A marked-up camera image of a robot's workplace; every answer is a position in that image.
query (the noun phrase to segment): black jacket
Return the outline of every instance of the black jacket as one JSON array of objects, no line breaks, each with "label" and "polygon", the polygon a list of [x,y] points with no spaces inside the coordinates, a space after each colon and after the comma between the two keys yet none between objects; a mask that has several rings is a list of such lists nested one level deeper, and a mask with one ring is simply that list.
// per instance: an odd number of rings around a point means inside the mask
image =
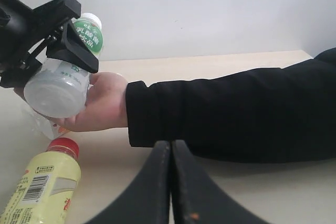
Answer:
[{"label": "black jacket", "polygon": [[237,162],[336,157],[336,48],[293,66],[126,91],[132,146],[185,140],[196,154]]}]

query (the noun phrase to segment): white bottle cap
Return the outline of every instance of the white bottle cap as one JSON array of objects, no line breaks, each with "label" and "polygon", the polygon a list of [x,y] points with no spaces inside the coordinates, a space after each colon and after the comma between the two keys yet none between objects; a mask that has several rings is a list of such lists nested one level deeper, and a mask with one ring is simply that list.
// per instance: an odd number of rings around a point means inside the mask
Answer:
[{"label": "white bottle cap", "polygon": [[80,18],[86,19],[86,20],[94,23],[101,30],[101,28],[102,28],[101,21],[100,21],[100,19],[95,14],[92,14],[92,13],[83,13],[80,16]]}]

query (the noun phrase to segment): human hand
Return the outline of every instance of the human hand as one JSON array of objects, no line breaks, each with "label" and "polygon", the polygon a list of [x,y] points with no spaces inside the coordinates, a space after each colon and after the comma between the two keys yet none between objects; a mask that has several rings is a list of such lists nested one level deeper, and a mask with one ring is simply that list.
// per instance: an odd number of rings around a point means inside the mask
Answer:
[{"label": "human hand", "polygon": [[[86,108],[78,115],[66,118],[47,118],[74,132],[101,131],[127,127],[125,91],[127,81],[116,73],[102,72],[90,76]],[[23,89],[15,89],[24,99]]]}]

